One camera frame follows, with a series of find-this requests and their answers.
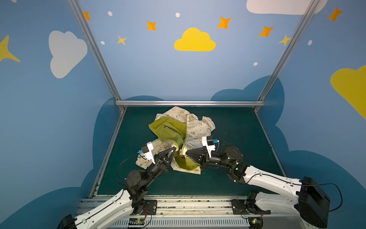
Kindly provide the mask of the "white green printed jacket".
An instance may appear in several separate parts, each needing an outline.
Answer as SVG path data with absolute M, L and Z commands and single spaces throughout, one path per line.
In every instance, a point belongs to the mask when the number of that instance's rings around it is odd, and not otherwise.
M 172 160 L 172 169 L 175 171 L 201 174 L 198 164 L 194 163 L 185 154 L 188 150 L 202 147 L 202 137 L 210 136 L 215 130 L 215 124 L 209 117 L 199 119 L 195 114 L 180 107 L 173 107 L 162 114 L 157 114 L 149 129 L 157 136 L 152 141 L 155 156 L 161 151 L 176 147 L 177 151 Z M 147 169 L 151 161 L 139 158 L 136 165 Z

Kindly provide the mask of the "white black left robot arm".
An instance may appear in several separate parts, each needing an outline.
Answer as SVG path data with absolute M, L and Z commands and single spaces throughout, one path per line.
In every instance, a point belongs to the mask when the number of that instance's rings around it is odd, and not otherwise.
M 148 187 L 162 172 L 171 166 L 176 147 L 171 147 L 154 156 L 152 163 L 146 170 L 133 170 L 125 180 L 125 187 L 109 200 L 84 214 L 64 217 L 58 229 L 106 229 L 118 219 L 131 214 L 141 213 L 144 206 L 144 196 Z

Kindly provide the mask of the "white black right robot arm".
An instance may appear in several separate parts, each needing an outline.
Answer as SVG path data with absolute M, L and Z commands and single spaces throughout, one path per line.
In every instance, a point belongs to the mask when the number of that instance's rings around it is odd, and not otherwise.
M 268 191 L 251 192 L 246 199 L 246 211 L 252 214 L 286 212 L 297 215 L 316 228 L 328 227 L 330 197 L 324 192 L 324 184 L 318 184 L 310 177 L 288 178 L 260 170 L 243 162 L 238 148 L 228 146 L 224 153 L 214 154 L 210 147 L 187 150 L 185 156 L 199 164 L 201 169 L 208 165 L 228 168 L 228 177 L 237 184 L 257 186 Z

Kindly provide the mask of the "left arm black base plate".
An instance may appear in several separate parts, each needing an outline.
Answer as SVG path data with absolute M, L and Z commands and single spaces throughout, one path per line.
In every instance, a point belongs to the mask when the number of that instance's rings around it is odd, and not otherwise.
M 144 200 L 139 201 L 135 207 L 133 213 L 135 215 L 151 214 L 156 215 L 157 212 L 157 200 Z

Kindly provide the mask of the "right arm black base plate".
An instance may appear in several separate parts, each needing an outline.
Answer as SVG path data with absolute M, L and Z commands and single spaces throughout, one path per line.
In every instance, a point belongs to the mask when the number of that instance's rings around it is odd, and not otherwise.
M 270 210 L 261 210 L 253 200 L 233 199 L 231 200 L 234 215 L 270 215 Z

